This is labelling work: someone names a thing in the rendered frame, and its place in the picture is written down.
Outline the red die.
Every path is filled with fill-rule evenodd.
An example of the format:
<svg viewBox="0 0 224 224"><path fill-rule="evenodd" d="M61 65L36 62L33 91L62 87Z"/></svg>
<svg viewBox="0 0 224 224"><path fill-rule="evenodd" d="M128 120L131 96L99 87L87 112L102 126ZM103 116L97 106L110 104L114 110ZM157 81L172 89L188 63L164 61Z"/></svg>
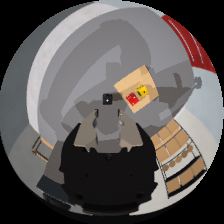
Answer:
<svg viewBox="0 0 224 224"><path fill-rule="evenodd" d="M133 106L135 105L139 100L138 98L136 97L135 94L131 93L129 94L126 99L130 102L130 104Z"/></svg>

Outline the yellow die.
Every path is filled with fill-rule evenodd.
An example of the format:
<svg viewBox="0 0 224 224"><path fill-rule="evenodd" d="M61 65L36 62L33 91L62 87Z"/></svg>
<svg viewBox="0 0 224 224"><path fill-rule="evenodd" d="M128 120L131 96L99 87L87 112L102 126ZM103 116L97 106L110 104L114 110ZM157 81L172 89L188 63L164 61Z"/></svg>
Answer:
<svg viewBox="0 0 224 224"><path fill-rule="evenodd" d="M143 86L143 85L140 85L136 91L138 92L138 94L141 96L141 97L144 97L146 96L149 92L146 88L146 86Z"/></svg>

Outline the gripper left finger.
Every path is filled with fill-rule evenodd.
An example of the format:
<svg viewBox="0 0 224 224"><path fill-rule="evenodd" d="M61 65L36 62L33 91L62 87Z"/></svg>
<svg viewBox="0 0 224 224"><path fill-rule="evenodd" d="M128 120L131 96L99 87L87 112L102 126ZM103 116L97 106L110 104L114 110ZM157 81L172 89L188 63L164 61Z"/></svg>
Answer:
<svg viewBox="0 0 224 224"><path fill-rule="evenodd" d="M75 155L83 152L89 152L89 148L98 145L96 130L98 109L94 110L76 127L66 138L61 152L61 164L59 171L64 173L66 163ZM94 128L93 128L94 127Z"/></svg>

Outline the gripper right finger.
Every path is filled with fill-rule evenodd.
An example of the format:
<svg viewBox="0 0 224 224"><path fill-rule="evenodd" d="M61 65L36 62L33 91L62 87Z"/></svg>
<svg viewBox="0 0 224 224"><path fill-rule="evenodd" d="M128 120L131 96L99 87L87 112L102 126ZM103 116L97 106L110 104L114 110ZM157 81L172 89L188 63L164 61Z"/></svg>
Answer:
<svg viewBox="0 0 224 224"><path fill-rule="evenodd" d="M123 127L120 131L119 145L122 148L127 147L128 152L144 155L152 163L154 172L159 170L155 147L149 135L121 109L118 109L118 117L120 118L119 125Z"/></svg>

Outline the tan mat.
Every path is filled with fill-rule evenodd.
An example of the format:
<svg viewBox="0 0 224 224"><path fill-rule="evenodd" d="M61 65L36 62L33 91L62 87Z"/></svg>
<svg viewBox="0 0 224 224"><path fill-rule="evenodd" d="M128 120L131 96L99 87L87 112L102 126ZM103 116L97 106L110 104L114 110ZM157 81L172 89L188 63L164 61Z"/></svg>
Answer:
<svg viewBox="0 0 224 224"><path fill-rule="evenodd" d="M136 91L136 89L140 85L146 86L149 92L146 96L144 96L144 98L142 98ZM121 79L114 85L114 87L124 98L133 113L137 112L149 102L151 102L153 99L155 99L157 96L159 96L154 81L145 65L141 66L140 68L136 69L135 71ZM133 106L126 99L126 97L131 93L134 93L139 100L139 102Z"/></svg>

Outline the black die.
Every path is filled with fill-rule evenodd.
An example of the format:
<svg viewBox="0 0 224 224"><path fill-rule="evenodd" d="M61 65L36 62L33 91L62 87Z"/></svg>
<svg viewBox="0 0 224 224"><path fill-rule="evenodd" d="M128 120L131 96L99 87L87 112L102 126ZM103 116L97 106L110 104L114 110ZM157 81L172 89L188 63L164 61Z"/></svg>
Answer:
<svg viewBox="0 0 224 224"><path fill-rule="evenodd" d="M103 94L103 105L112 105L112 94Z"/></svg>

